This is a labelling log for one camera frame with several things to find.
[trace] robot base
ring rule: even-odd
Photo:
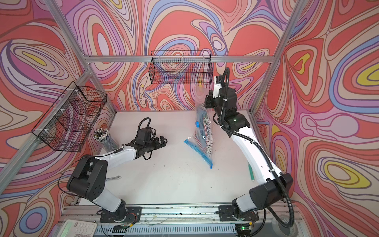
[[[220,221],[251,221],[252,223],[259,220],[258,213],[254,211],[236,212],[235,206],[218,206]]]
[[[100,222],[101,223],[137,223],[141,217],[142,207],[126,207],[125,201],[121,200],[121,204],[117,211],[110,212],[103,209],[101,212]]]

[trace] black wire basket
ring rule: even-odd
[[[55,151],[80,152],[106,100],[107,94],[102,91],[76,86],[40,133],[34,133],[35,127],[32,133]]]
[[[151,51],[149,76],[152,84],[210,85],[213,78],[209,50]]]

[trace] swirl pattern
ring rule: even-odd
[[[181,43],[213,55],[257,50],[273,55],[291,5],[276,0],[84,0],[63,2],[61,10],[88,55],[149,55],[184,34],[197,42]]]
[[[84,70],[43,0],[0,1],[0,22],[1,170]],[[109,123],[105,107],[96,126]],[[81,153],[57,152],[41,143],[0,195],[0,236],[48,236],[63,206],[73,201],[57,187],[60,172],[98,148],[91,139]],[[73,168],[66,171],[61,186]]]
[[[310,1],[254,108],[312,236],[378,236],[378,1]]]
[[[92,63],[91,66],[116,110],[194,109],[194,85],[151,84],[147,63]],[[223,67],[214,66],[222,72]],[[226,66],[238,71],[230,75],[238,107],[249,109],[268,63],[226,63]]]

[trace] white calculator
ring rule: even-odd
[[[96,227],[93,222],[66,220],[57,237],[93,237]]]

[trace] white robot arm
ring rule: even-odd
[[[240,147],[259,184],[250,189],[247,194],[232,201],[233,216],[243,217],[246,212],[253,213],[255,210],[267,208],[281,225],[287,228],[292,227],[294,213],[288,191],[293,179],[289,173],[282,174],[281,170],[269,159],[245,116],[237,112],[237,94],[235,89],[229,87],[228,67],[223,75],[214,78],[214,88],[206,96],[204,105],[205,108],[215,110],[215,116],[218,115],[218,125]],[[281,221],[270,208],[271,204],[282,198],[286,199],[289,208],[290,221],[288,223]]]
[[[145,120],[149,123],[141,129]],[[105,187],[106,173],[141,156],[148,160],[153,150],[166,146],[167,139],[163,136],[155,137],[156,130],[153,132],[149,127],[150,121],[150,118],[143,119],[138,125],[136,137],[130,143],[123,144],[120,149],[104,155],[83,156],[67,182],[67,189],[107,210],[114,221],[122,221],[127,214],[125,202]],[[150,153],[150,157],[146,158],[145,153]]]

